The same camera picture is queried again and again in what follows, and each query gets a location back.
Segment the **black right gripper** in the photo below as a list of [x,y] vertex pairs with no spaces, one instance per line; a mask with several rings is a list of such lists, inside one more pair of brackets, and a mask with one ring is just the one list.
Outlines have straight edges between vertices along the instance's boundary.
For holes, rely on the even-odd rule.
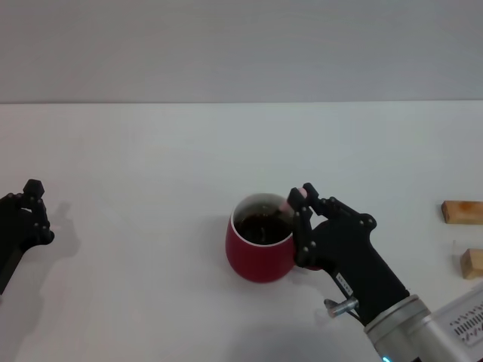
[[[356,311],[366,326],[409,296],[407,288],[371,244],[370,234],[377,222],[372,215],[359,213],[335,197],[320,198],[311,183],[305,183],[303,189],[306,193],[292,188],[288,196],[294,211],[294,262],[296,266],[321,268],[332,278],[341,275],[352,289],[345,295],[358,300]],[[328,219],[314,230],[310,208]]]

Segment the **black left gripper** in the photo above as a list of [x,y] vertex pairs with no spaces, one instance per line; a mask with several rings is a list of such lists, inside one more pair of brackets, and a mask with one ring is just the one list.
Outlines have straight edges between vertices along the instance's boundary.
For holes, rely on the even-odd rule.
[[25,253],[24,246],[49,245],[54,239],[40,180],[29,179],[23,193],[0,198],[0,294]]

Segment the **pink spoon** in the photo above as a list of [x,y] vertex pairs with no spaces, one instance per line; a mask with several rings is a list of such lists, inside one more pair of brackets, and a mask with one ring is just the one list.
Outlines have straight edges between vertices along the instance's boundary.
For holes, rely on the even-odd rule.
[[[306,198],[307,197],[307,191],[303,188],[303,187],[300,187],[297,189],[298,192],[304,197]],[[290,204],[288,203],[288,201],[284,201],[279,207],[278,207],[278,211],[279,212],[288,212],[289,210],[291,210],[291,206]]]

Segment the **red ceramic mug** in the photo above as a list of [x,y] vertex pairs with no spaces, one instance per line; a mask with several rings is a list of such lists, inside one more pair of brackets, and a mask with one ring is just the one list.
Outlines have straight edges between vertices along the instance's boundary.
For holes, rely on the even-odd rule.
[[[226,257],[232,269],[248,281],[271,283],[283,278],[295,266],[292,233],[277,244],[263,246],[246,241],[234,226],[235,222],[246,216],[276,212],[284,201],[277,194],[252,194],[240,201],[230,215],[226,231]],[[289,210],[282,214],[292,226],[294,212]]]

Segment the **dark coffee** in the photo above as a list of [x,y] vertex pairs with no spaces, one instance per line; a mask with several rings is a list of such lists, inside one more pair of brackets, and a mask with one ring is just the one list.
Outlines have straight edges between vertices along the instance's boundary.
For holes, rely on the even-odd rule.
[[277,244],[292,233],[291,222],[278,210],[246,216],[234,226],[246,241],[263,246]]

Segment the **right wrist metal connector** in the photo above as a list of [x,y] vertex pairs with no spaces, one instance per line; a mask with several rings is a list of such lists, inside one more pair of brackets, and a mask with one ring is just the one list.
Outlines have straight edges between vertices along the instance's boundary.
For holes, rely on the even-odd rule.
[[352,310],[355,310],[358,307],[358,300],[354,297],[348,298],[343,302],[335,302],[331,299],[325,299],[324,305],[331,318],[336,318],[347,313],[358,319],[358,317],[352,312]]

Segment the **long wooden block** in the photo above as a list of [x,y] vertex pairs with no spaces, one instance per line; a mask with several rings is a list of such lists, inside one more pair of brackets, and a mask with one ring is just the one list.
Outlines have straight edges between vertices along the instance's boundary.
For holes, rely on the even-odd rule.
[[483,225],[483,201],[444,201],[444,221],[456,225]]

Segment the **short wooden block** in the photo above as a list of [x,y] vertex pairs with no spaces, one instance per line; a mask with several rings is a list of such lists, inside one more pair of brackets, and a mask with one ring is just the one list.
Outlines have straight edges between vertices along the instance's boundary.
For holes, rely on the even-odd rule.
[[483,249],[467,249],[460,257],[464,279],[483,278]]

